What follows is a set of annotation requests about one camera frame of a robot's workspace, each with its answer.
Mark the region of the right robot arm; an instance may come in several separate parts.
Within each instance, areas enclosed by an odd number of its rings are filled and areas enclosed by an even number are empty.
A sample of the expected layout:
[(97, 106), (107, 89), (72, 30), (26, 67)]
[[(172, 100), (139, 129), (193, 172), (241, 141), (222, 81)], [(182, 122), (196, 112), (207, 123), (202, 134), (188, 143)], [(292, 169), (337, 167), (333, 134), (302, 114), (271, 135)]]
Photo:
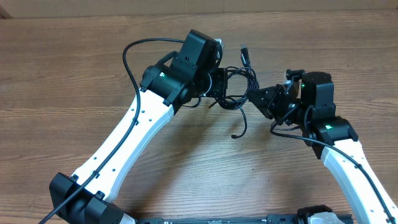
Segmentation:
[(297, 124), (301, 136), (279, 133), (311, 147), (340, 186), (358, 223), (397, 223), (394, 204), (364, 155), (348, 120), (336, 115), (334, 84), (325, 72), (288, 70), (281, 85), (253, 90), (248, 100), (272, 128)]

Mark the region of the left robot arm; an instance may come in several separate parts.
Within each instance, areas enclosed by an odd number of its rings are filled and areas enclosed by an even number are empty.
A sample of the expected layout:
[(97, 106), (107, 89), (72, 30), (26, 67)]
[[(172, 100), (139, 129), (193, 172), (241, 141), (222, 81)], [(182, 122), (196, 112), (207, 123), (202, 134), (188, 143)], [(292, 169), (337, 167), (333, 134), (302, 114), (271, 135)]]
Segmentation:
[(137, 223), (114, 204), (119, 190), (150, 140), (193, 98), (216, 93), (223, 56), (221, 39), (191, 30), (181, 49), (147, 67), (128, 111), (98, 150), (72, 175), (58, 173), (49, 185), (54, 215), (68, 223)]

